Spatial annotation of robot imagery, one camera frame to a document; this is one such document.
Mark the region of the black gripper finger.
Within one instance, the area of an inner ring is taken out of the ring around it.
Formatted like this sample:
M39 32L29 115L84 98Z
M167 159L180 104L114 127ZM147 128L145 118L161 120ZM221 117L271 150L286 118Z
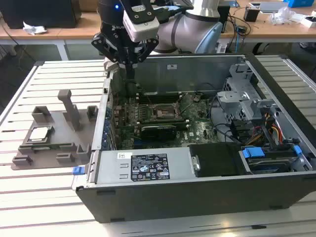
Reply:
M107 59L125 69L126 79L129 79L128 55L123 47L123 41L117 31L99 32L91 44Z
M135 79L135 69L139 63L145 61L150 53L157 47L158 37L143 40L137 46L132 47L131 56L129 56L128 79Z

